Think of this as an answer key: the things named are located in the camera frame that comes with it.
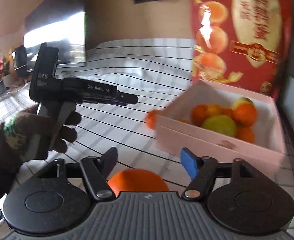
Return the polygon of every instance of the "box of fruit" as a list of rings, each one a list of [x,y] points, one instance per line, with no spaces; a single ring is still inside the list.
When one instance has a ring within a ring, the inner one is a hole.
[[[282,127],[271,97],[216,82],[199,81],[157,114],[160,149],[232,163],[243,158],[267,176],[286,167]]]

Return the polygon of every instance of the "red bag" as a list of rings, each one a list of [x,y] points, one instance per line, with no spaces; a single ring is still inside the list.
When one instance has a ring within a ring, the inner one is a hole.
[[[270,93],[287,57],[290,0],[191,0],[192,80]]]

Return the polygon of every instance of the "television screen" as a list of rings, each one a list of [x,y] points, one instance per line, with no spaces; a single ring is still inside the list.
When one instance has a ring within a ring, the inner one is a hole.
[[[45,0],[26,17],[28,70],[43,42],[59,49],[57,67],[85,66],[85,0]]]

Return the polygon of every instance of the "green fruit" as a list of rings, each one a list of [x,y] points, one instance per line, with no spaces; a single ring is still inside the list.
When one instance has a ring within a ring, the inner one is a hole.
[[[232,103],[231,109],[235,110],[237,108],[238,105],[240,104],[251,104],[254,105],[254,103],[249,99],[249,98],[238,98],[236,101],[234,101]]]
[[[234,137],[237,131],[235,122],[226,115],[209,117],[203,122],[201,127],[230,137]]]

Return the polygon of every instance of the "glove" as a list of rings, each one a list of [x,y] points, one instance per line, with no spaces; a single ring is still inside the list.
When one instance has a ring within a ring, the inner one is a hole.
[[[55,130],[56,122],[48,116],[36,115],[38,106],[29,107],[19,112],[6,123],[0,123],[0,168],[16,174],[23,162],[29,161],[26,156],[29,138],[34,134],[50,137]],[[72,112],[66,125],[76,125],[81,121],[81,115]],[[77,139],[75,129],[63,126],[57,136],[53,149],[60,153],[67,151],[67,142]]]

